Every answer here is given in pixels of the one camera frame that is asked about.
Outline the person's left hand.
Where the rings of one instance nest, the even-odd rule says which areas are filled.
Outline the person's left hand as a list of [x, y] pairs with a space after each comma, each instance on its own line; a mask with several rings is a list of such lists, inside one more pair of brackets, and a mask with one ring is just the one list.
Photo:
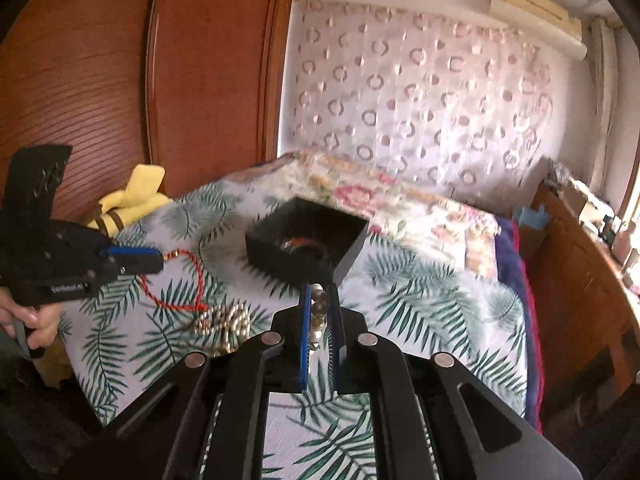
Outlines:
[[47, 348], [55, 340], [63, 311], [62, 304], [45, 304], [38, 309], [17, 304], [9, 289], [1, 289], [1, 330], [9, 337], [15, 337], [13, 322], [22, 321], [32, 332], [27, 337], [27, 344], [32, 350]]

